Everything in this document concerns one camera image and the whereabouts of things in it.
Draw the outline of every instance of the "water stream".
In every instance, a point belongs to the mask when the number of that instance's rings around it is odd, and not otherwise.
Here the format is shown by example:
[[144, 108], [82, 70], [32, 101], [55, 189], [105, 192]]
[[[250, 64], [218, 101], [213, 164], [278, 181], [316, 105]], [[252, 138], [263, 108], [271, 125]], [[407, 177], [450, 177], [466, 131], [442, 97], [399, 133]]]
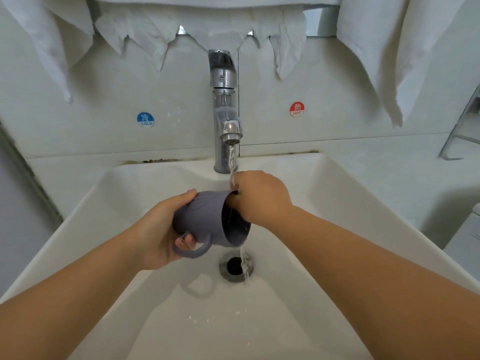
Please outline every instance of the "water stream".
[[[233, 172], [235, 170], [235, 145], [230, 145], [229, 146], [229, 151], [228, 151], [228, 167], [230, 168], [230, 182], [234, 183], [233, 181]], [[241, 268], [243, 271], [243, 276], [245, 277], [245, 280], [248, 279], [248, 265], [247, 265], [247, 259], [245, 257], [245, 244], [240, 246], [240, 259], [241, 259]]]

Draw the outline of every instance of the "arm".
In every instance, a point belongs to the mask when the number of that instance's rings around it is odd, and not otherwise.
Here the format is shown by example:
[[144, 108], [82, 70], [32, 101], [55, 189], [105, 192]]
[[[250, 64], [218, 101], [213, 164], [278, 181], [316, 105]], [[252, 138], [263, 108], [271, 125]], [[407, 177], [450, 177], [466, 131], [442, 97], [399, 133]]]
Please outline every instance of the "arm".
[[173, 213], [192, 190], [160, 202], [132, 227], [59, 272], [0, 305], [0, 359], [66, 359], [141, 270], [179, 259], [173, 242], [193, 249], [191, 235], [177, 237]]
[[480, 359], [480, 296], [293, 206], [264, 172], [234, 175], [229, 204], [287, 246], [375, 359]]

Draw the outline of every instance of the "faucet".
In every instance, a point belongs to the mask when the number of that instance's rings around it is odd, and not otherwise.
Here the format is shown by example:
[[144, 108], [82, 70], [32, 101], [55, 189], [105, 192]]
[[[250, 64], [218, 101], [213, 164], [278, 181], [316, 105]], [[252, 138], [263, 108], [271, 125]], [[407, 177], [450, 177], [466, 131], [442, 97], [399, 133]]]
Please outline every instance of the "faucet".
[[230, 147], [240, 143], [242, 124], [237, 109], [237, 72], [228, 50], [208, 51], [210, 86], [213, 87], [213, 125], [215, 138], [215, 165], [218, 173], [230, 173]]

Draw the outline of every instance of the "sink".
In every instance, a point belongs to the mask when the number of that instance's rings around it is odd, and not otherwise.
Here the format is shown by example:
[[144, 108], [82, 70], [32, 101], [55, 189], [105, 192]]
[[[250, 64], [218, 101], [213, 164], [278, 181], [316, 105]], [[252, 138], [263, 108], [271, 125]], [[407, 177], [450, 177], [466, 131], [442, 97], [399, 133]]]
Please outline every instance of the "sink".
[[[332, 159], [320, 153], [240, 158], [283, 180], [305, 210], [480, 293], [480, 284]], [[45, 244], [2, 300], [51, 275], [187, 189], [228, 189], [213, 160], [123, 165], [109, 171]], [[254, 272], [231, 283], [213, 247], [140, 272], [70, 357], [109, 359], [371, 359], [352, 327], [295, 256], [253, 225]]]

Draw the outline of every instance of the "purple mug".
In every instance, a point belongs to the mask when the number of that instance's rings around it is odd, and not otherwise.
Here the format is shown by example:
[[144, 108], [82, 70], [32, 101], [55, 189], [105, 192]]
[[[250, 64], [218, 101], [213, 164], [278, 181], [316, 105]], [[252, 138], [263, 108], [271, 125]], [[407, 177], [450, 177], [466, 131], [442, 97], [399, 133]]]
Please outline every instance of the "purple mug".
[[173, 229], [184, 238], [192, 234], [203, 245], [195, 250], [183, 250], [173, 246], [173, 251], [185, 258], [198, 258], [212, 245], [239, 247], [247, 240], [251, 224], [238, 211], [225, 204], [229, 194], [236, 191], [206, 190], [198, 192], [188, 204], [180, 207], [173, 215]]

